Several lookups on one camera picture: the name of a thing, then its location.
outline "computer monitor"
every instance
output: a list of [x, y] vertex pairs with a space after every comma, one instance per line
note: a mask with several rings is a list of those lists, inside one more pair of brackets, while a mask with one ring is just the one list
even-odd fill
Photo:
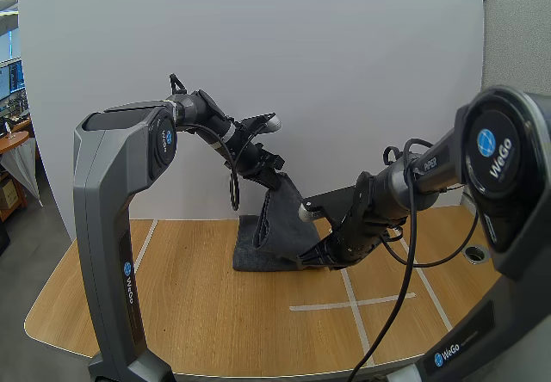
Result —
[[23, 67], [21, 61], [9, 65], [9, 92], [14, 93], [25, 88]]
[[9, 65], [0, 68], [0, 100], [8, 97], [9, 91]]

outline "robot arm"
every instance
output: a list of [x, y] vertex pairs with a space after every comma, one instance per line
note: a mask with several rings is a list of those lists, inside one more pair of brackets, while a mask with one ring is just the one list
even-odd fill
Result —
[[[240, 152], [245, 154], [238, 167], [244, 178], [277, 188], [270, 175], [281, 168], [282, 160], [262, 146], [248, 143], [261, 126], [265, 131], [276, 129], [275, 116], [239, 123], [225, 117], [204, 92], [188, 95], [184, 91], [173, 90], [165, 101], [139, 102], [92, 114], [75, 130], [73, 195], [78, 250], [100, 348], [89, 365], [92, 380], [175, 380], [170, 366], [152, 353], [145, 341], [128, 206], [135, 194], [149, 188], [170, 165], [176, 153], [176, 130], [198, 132], [222, 154], [217, 141], [202, 130], [208, 128], [236, 160]], [[549, 280], [547, 266], [551, 262], [548, 242], [541, 240], [551, 214], [550, 117], [549, 98], [505, 87], [489, 89], [459, 110], [454, 130], [425, 154], [409, 153], [409, 145], [401, 155], [394, 149], [396, 161], [390, 163], [386, 157], [389, 165], [379, 175], [364, 172], [355, 186], [303, 203], [303, 219], [325, 216], [333, 226], [330, 236], [302, 255], [303, 264], [342, 268], [369, 254], [387, 227], [406, 221], [410, 212], [407, 195], [412, 188], [417, 208], [423, 210], [447, 186], [457, 182], [469, 185], [494, 266], [503, 277], [417, 364], [423, 379], [469, 374], [548, 315], [549, 302], [542, 303], [533, 289]], [[411, 183], [405, 177], [409, 166], [413, 170]], [[475, 330], [484, 339], [468, 339], [474, 348], [461, 348], [460, 354], [438, 365], [436, 354], [469, 338], [463, 329], [470, 329], [473, 321], [480, 322], [482, 314], [489, 317], [485, 316], [483, 324], [489, 325]]]
[[[303, 264], [343, 268], [358, 263], [381, 243], [387, 228], [405, 223], [410, 188], [421, 211], [456, 183], [469, 185], [492, 248], [507, 250], [544, 189], [548, 145], [537, 139], [536, 129], [548, 137], [550, 108], [548, 97], [494, 87], [459, 108], [454, 128], [435, 145], [414, 139], [403, 152], [388, 147], [384, 160], [389, 165], [377, 176], [363, 172], [355, 186], [304, 199], [299, 216], [329, 219], [332, 233], [301, 255]], [[430, 148], [423, 155], [408, 153], [411, 144]], [[393, 163], [389, 151], [397, 156]], [[412, 186], [405, 177], [407, 165]]]
[[[275, 114], [258, 115], [238, 122], [222, 113], [216, 102], [202, 89], [188, 94], [178, 78], [170, 75], [172, 95], [167, 98], [177, 131], [196, 132], [216, 152], [227, 160], [226, 149], [235, 161], [236, 171], [245, 179], [277, 190], [281, 181], [276, 171], [285, 163], [280, 156], [266, 151], [262, 144], [254, 145], [251, 140], [258, 134], [276, 132], [282, 126]], [[212, 133], [200, 129], [206, 127]]]

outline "white tape line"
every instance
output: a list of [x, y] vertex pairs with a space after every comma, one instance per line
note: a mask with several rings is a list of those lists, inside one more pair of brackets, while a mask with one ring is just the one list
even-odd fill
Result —
[[[411, 299], [417, 296], [415, 293], [407, 293], [406, 299]], [[366, 300], [357, 300], [358, 306], [366, 305], [375, 305], [377, 303], [392, 302], [396, 300], [398, 295], [386, 296], [385, 298], [374, 298]], [[326, 311], [328, 309], [343, 309], [344, 307], [352, 307], [350, 302], [343, 303], [327, 303], [325, 305], [299, 305], [299, 306], [289, 306], [290, 311]]]
[[152, 239], [153, 232], [155, 231], [155, 227], [157, 227], [157, 219], [153, 220], [152, 226], [149, 229], [149, 233], [147, 233], [147, 237], [145, 238], [144, 245], [141, 246], [141, 250], [139, 251], [138, 258], [136, 259], [136, 263], [134, 263], [134, 273], [138, 271], [139, 264], [141, 263], [141, 259], [144, 258], [145, 251], [147, 250], [147, 246], [149, 245], [149, 241]]
[[[399, 241], [402, 243], [402, 247], [404, 248], [406, 253], [409, 252], [410, 251], [409, 247], [406, 244], [406, 241], [404, 240], [404, 238], [402, 237]], [[454, 327], [449, 322], [448, 316], [446, 315], [446, 312], [442, 308], [442, 305], [440, 304], [440, 300], [438, 300], [438, 297], [436, 296], [436, 293], [434, 293], [434, 290], [432, 290], [432, 286], [430, 285], [429, 281], [427, 280], [427, 276], [424, 275], [423, 269], [415, 268], [415, 270], [419, 274], [419, 277], [421, 278], [421, 281], [423, 282], [424, 287], [427, 289], [427, 292], [429, 292], [430, 298], [432, 299], [432, 303], [434, 303], [434, 306], [436, 307], [436, 310], [440, 314], [440, 318], [444, 322], [444, 326], [446, 326], [446, 329], [448, 330], [448, 332], [450, 332]]]
[[325, 311], [327, 309], [341, 309], [343, 307], [351, 307], [350, 302], [343, 303], [328, 303], [326, 305], [301, 305], [289, 306], [290, 311]]
[[[344, 287], [346, 288], [346, 293], [348, 294], [348, 300], [350, 302], [350, 307], [352, 308], [352, 315], [354, 315], [354, 321], [356, 322], [356, 327], [358, 328], [358, 335], [360, 336], [360, 341], [362, 341], [363, 353], [366, 354], [369, 350], [369, 341], [368, 334], [363, 327], [362, 315], [358, 309], [358, 304], [356, 302], [356, 296], [354, 296], [354, 290], [352, 289], [352, 283], [350, 282], [350, 277], [345, 268], [341, 269], [341, 275], [343, 276]], [[374, 367], [375, 362], [373, 361], [373, 356], [368, 359], [366, 364], [368, 367]]]
[[[417, 296], [414, 292], [406, 293], [406, 297], [404, 299], [411, 299]], [[365, 306], [365, 305], [374, 305], [376, 303], [385, 303], [385, 302], [392, 302], [393, 300], [397, 300], [398, 295], [395, 294], [394, 296], [386, 296], [385, 298], [377, 298], [377, 299], [367, 299], [367, 300], [358, 300], [358, 306]]]

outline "blue logo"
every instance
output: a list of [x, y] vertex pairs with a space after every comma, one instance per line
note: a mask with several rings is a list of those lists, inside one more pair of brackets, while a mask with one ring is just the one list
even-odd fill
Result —
[[130, 264], [130, 262], [124, 263], [124, 274], [126, 276], [129, 276], [131, 272], [132, 272], [132, 264]]
[[441, 354], [434, 355], [434, 363], [436, 363], [437, 367], [441, 367], [444, 364], [444, 358]]
[[490, 130], [480, 130], [476, 142], [479, 145], [480, 154], [490, 157], [496, 151], [496, 138]]

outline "gray partition wall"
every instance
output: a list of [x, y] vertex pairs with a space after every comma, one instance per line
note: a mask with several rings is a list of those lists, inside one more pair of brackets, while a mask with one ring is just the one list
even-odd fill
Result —
[[485, 0], [482, 84], [551, 95], [551, 0]]

